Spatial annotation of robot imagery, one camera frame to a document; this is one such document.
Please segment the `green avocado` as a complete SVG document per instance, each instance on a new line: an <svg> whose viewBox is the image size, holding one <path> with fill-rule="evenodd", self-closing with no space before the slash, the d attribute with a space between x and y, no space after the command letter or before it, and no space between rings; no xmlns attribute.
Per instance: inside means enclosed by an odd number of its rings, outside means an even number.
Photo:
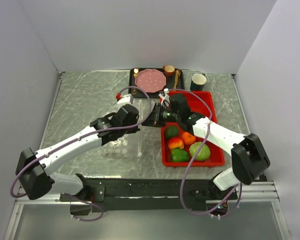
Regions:
<svg viewBox="0 0 300 240"><path fill-rule="evenodd" d="M171 139L177 137L179 134L179 129L175 125L170 125L164 130L164 137L165 139Z"/></svg>

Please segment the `clear zip top bag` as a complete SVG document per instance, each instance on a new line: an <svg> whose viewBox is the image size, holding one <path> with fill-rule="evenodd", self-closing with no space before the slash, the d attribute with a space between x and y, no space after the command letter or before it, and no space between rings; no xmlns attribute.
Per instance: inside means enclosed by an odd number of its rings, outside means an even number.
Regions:
<svg viewBox="0 0 300 240"><path fill-rule="evenodd" d="M103 145L102 154L108 157L117 158L119 156L124 156L126 154L132 154L134 157L141 156L141 133L138 131L136 133L125 134L124 136L118 138L115 141L110 141Z"/></svg>

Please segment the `red yellow peach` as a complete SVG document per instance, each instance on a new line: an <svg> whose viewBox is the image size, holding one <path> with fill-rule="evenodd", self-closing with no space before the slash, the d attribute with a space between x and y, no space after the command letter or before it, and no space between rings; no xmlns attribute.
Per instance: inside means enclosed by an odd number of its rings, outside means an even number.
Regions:
<svg viewBox="0 0 300 240"><path fill-rule="evenodd" d="M185 147L185 143L184 143L183 139L180 138L180 137L177 137L177 136L170 138L168 140L167 144L168 144L168 148L170 150L173 150L173 149L181 149L181 150L183 150L184 147Z"/></svg>

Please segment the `orange tangerine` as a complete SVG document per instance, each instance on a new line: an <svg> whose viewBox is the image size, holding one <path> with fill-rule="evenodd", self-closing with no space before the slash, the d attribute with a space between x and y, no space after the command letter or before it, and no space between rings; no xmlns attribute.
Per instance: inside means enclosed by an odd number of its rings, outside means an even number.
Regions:
<svg viewBox="0 0 300 240"><path fill-rule="evenodd" d="M181 134L181 139L183 140L184 144L187 146L194 144L197 140L197 138L194 135L191 135L188 132L183 132Z"/></svg>

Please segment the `green bell pepper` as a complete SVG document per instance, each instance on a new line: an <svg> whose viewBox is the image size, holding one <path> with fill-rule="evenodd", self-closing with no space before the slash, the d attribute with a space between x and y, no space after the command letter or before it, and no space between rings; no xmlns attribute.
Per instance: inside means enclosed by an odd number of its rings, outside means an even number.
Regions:
<svg viewBox="0 0 300 240"><path fill-rule="evenodd" d="M170 151L170 160L173 163L187 162L189 159L189 154L183 149L175 148Z"/></svg>

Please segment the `light green cabbage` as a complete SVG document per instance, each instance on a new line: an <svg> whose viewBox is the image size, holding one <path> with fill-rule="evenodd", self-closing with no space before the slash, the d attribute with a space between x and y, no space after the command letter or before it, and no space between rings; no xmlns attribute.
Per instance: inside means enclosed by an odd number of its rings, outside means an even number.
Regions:
<svg viewBox="0 0 300 240"><path fill-rule="evenodd" d="M198 151L198 149L201 147L201 145L202 145L201 141L193 143L188 149L189 154L193 157L195 153ZM210 156L211 156L210 148L206 144L204 144L194 159L196 161L203 162L206 161Z"/></svg>

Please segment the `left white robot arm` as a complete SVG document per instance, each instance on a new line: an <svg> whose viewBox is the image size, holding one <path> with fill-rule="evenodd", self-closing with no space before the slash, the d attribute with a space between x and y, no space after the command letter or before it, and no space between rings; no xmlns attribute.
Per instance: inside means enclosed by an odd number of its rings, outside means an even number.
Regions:
<svg viewBox="0 0 300 240"><path fill-rule="evenodd" d="M38 152L27 148L20 153L16 179L25 196L36 200L47 193L66 193L85 200L90 189L81 174L66 175L57 170L77 156L115 141L125 134L136 133L139 111L133 105L121 106L117 112L97 118L79 133Z"/></svg>

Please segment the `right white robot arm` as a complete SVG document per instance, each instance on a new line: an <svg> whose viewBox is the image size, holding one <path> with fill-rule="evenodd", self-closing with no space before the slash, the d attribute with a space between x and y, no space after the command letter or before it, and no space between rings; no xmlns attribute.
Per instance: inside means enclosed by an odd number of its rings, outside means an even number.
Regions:
<svg viewBox="0 0 300 240"><path fill-rule="evenodd" d="M231 157L232 166L217 174L208 188L212 198L222 198L227 189L240 183L250 185L271 165L260 138L254 133L234 132L192 111L189 95L202 101L191 91L179 89L168 93L168 99L156 103L142 125L161 128L167 123L177 123L183 131L214 144Z"/></svg>

